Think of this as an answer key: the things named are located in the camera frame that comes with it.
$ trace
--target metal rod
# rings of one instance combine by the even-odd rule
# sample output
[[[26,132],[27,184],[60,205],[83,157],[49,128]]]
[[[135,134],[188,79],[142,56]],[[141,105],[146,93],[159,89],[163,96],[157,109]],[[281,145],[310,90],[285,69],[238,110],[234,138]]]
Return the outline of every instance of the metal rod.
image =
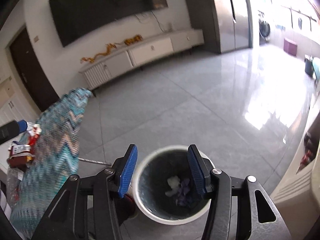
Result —
[[[98,162],[98,161],[83,159],[83,158],[79,158],[79,157],[78,157],[78,159],[79,159],[80,161],[82,161],[82,162],[100,164],[100,165],[105,165],[105,166],[108,166],[108,167],[111,167],[111,166],[112,166],[111,163]]]

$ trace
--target blue tip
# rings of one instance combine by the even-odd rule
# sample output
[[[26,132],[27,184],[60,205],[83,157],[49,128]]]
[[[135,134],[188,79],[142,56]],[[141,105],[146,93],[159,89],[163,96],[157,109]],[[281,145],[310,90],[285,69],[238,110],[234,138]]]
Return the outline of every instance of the blue tip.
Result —
[[[205,188],[205,178],[196,159],[196,156],[190,147],[188,149],[187,158],[197,192],[199,195],[203,196],[205,193],[207,193],[207,190]]]
[[[18,122],[19,125],[19,133],[25,132],[27,130],[27,122],[25,120],[21,120]]]
[[[128,161],[125,164],[123,172],[120,176],[120,186],[118,189],[118,194],[120,198],[123,198],[124,194],[128,192],[133,171],[136,166],[137,158],[138,158],[138,149],[136,146],[134,146],[130,152]]]

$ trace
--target tv stand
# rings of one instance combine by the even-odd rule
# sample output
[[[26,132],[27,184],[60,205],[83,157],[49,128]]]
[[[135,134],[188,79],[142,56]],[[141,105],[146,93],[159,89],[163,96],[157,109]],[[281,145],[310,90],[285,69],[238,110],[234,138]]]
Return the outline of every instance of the tv stand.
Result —
[[[120,47],[95,63],[87,63],[79,73],[87,81],[89,90],[94,90],[132,69],[202,44],[202,30],[163,33],[131,46]]]

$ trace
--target gray tile floor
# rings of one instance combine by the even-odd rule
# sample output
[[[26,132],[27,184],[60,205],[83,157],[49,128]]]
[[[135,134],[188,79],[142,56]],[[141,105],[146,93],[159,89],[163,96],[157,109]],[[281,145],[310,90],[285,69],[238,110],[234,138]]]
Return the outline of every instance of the gray tile floor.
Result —
[[[254,175],[270,194],[300,142],[314,82],[303,61],[272,45],[223,55],[195,50],[128,73],[97,90],[80,129],[80,156],[113,162],[130,143],[138,163],[167,145],[196,144],[230,176]],[[103,167],[80,163],[79,175]],[[236,228],[233,201],[230,239]],[[206,216],[160,225],[142,213],[122,226],[125,239],[195,240]]]

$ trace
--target dark brown door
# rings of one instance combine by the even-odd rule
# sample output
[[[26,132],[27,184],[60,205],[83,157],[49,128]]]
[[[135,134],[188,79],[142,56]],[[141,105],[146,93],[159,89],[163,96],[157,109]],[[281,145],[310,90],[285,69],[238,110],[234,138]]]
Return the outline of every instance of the dark brown door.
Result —
[[[59,97],[38,62],[26,28],[10,45],[10,52],[30,96],[41,111],[46,110]]]

